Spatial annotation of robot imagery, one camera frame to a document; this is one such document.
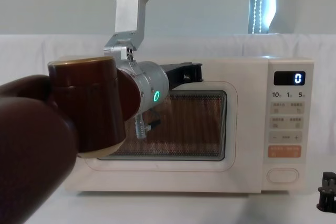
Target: window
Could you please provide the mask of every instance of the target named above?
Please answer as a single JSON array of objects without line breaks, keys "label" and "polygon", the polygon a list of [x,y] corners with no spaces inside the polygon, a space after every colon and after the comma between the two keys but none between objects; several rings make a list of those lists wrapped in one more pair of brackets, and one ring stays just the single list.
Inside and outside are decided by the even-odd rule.
[{"label": "window", "polygon": [[250,0],[249,34],[267,34],[276,12],[276,0]]}]

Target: mesh screen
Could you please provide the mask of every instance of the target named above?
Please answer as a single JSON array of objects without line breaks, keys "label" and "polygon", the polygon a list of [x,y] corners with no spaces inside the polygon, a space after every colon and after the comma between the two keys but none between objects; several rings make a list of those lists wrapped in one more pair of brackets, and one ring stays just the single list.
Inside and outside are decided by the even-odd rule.
[{"label": "mesh screen", "polygon": [[128,120],[125,143],[102,159],[222,160],[225,110],[223,91],[171,91],[163,103],[143,114],[145,123],[161,119],[145,140],[137,139],[135,120]]}]

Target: white table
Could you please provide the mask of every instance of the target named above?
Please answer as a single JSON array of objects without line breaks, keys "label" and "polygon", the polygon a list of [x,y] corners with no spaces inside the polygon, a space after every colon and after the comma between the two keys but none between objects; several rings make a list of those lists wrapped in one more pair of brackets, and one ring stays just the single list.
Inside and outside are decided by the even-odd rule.
[{"label": "white table", "polygon": [[301,193],[73,193],[60,187],[26,223],[335,223],[336,214],[316,204],[322,172],[336,171],[336,156],[308,156],[307,166]]}]

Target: silver cylinder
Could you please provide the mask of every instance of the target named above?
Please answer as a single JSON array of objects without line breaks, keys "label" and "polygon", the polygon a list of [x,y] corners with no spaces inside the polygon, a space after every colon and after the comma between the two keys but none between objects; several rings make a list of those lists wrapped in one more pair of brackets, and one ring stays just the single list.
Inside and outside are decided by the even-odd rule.
[{"label": "silver cylinder", "polygon": [[142,119],[142,114],[135,117],[135,133],[138,139],[146,138],[146,128]]},{"label": "silver cylinder", "polygon": [[151,61],[139,62],[142,74],[137,75],[135,81],[141,93],[141,104],[138,114],[160,104],[169,92],[169,81],[165,71]]}]

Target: microwave button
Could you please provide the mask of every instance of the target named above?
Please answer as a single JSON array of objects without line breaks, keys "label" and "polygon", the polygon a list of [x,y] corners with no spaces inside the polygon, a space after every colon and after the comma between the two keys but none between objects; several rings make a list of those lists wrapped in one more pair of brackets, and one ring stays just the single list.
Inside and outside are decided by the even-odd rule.
[{"label": "microwave button", "polygon": [[271,114],[304,114],[304,102],[272,102]]},{"label": "microwave button", "polygon": [[271,131],[269,142],[274,144],[301,143],[302,131]]},{"label": "microwave button", "polygon": [[271,129],[302,129],[303,117],[301,116],[272,116],[270,118]]},{"label": "microwave button", "polygon": [[298,178],[298,171],[292,168],[275,168],[267,174],[267,180],[271,183],[294,183]]},{"label": "microwave button", "polygon": [[270,145],[268,147],[268,157],[298,158],[301,157],[301,149],[301,145]]}]

